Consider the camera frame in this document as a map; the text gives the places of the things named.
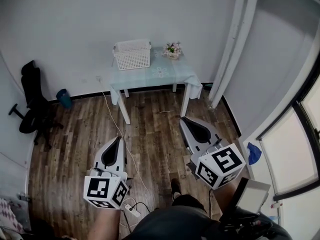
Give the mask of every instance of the shoe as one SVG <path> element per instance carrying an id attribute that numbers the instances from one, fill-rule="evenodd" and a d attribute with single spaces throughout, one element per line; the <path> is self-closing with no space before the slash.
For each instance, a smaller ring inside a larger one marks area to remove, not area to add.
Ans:
<path id="1" fill-rule="evenodd" d="M 171 194 L 172 194 L 173 200 L 175 200 L 175 198 L 174 198 L 175 193 L 179 193 L 181 195 L 180 182 L 177 178 L 173 178 L 171 180 Z"/>

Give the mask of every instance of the white pipe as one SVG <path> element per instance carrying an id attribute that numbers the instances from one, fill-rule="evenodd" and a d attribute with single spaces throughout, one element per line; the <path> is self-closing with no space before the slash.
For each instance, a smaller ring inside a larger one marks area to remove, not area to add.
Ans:
<path id="1" fill-rule="evenodd" d="M 226 44 L 224 47 L 224 51 L 223 51 L 223 55 L 222 55 L 222 59 L 220 61 L 218 71 L 216 72 L 216 75 L 214 77 L 213 86 L 212 86 L 210 93 L 209 93 L 209 97 L 208 97 L 209 100 L 212 100 L 214 95 L 216 95 L 217 90 L 219 88 L 219 85 L 221 83 L 221 80 L 224 76 L 226 66 L 227 66 L 227 63 L 229 61 L 229 57 L 231 54 L 231 50 L 234 47 L 234 43 L 235 43 L 236 36 L 238 33 L 238 28 L 239 28 L 239 24 L 240 24 L 241 13 L 242 13 L 242 10 L 244 7 L 244 3 L 245 3 L 245 0 L 235 0 L 229 34 L 226 39 Z"/>
<path id="2" fill-rule="evenodd" d="M 218 89 L 216 95 L 214 96 L 212 104 L 211 104 L 214 109 L 217 107 L 222 95 L 224 94 L 224 92 L 228 86 L 228 83 L 229 83 L 229 81 L 235 71 L 235 68 L 238 64 L 241 53 L 244 49 L 249 31 L 250 31 L 250 27 L 251 27 L 252 21 L 254 19 L 257 1 L 258 0 L 248 0 L 247 1 L 242 25 L 240 27 L 239 35 L 236 40 L 232 56 L 230 58 L 228 66 L 226 68 L 226 71 L 225 71 L 225 74 L 224 74 L 223 79 L 221 81 L 221 84 L 219 86 L 219 89 Z"/>

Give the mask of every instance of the white basket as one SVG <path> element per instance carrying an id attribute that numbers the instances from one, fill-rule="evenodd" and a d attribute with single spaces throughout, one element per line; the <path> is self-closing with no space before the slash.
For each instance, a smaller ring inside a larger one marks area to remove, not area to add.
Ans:
<path id="1" fill-rule="evenodd" d="M 148 39 L 117 42 L 113 47 L 119 70 L 150 67 L 151 43 Z"/>

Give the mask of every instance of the wall outlet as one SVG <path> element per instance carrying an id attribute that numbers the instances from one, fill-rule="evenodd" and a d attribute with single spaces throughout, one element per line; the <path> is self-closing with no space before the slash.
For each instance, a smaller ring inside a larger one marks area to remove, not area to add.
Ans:
<path id="1" fill-rule="evenodd" d="M 138 212 L 136 209 L 132 208 L 130 204 L 126 204 L 126 205 L 125 205 L 125 208 L 126 208 L 131 214 L 133 214 L 134 216 L 136 216 L 137 218 L 140 217 L 141 213 Z"/>
<path id="2" fill-rule="evenodd" d="M 101 81 L 102 81 L 102 76 L 101 76 L 101 75 L 96 75 L 96 76 L 95 76 L 95 79 L 96 79 L 98 82 L 101 83 Z"/>

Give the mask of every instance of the window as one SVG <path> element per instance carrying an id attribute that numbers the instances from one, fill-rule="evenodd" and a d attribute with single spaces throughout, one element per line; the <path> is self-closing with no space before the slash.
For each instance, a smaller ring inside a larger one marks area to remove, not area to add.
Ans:
<path id="1" fill-rule="evenodd" d="M 320 55 L 285 110 L 256 139 L 270 165 L 274 201 L 320 186 Z"/>

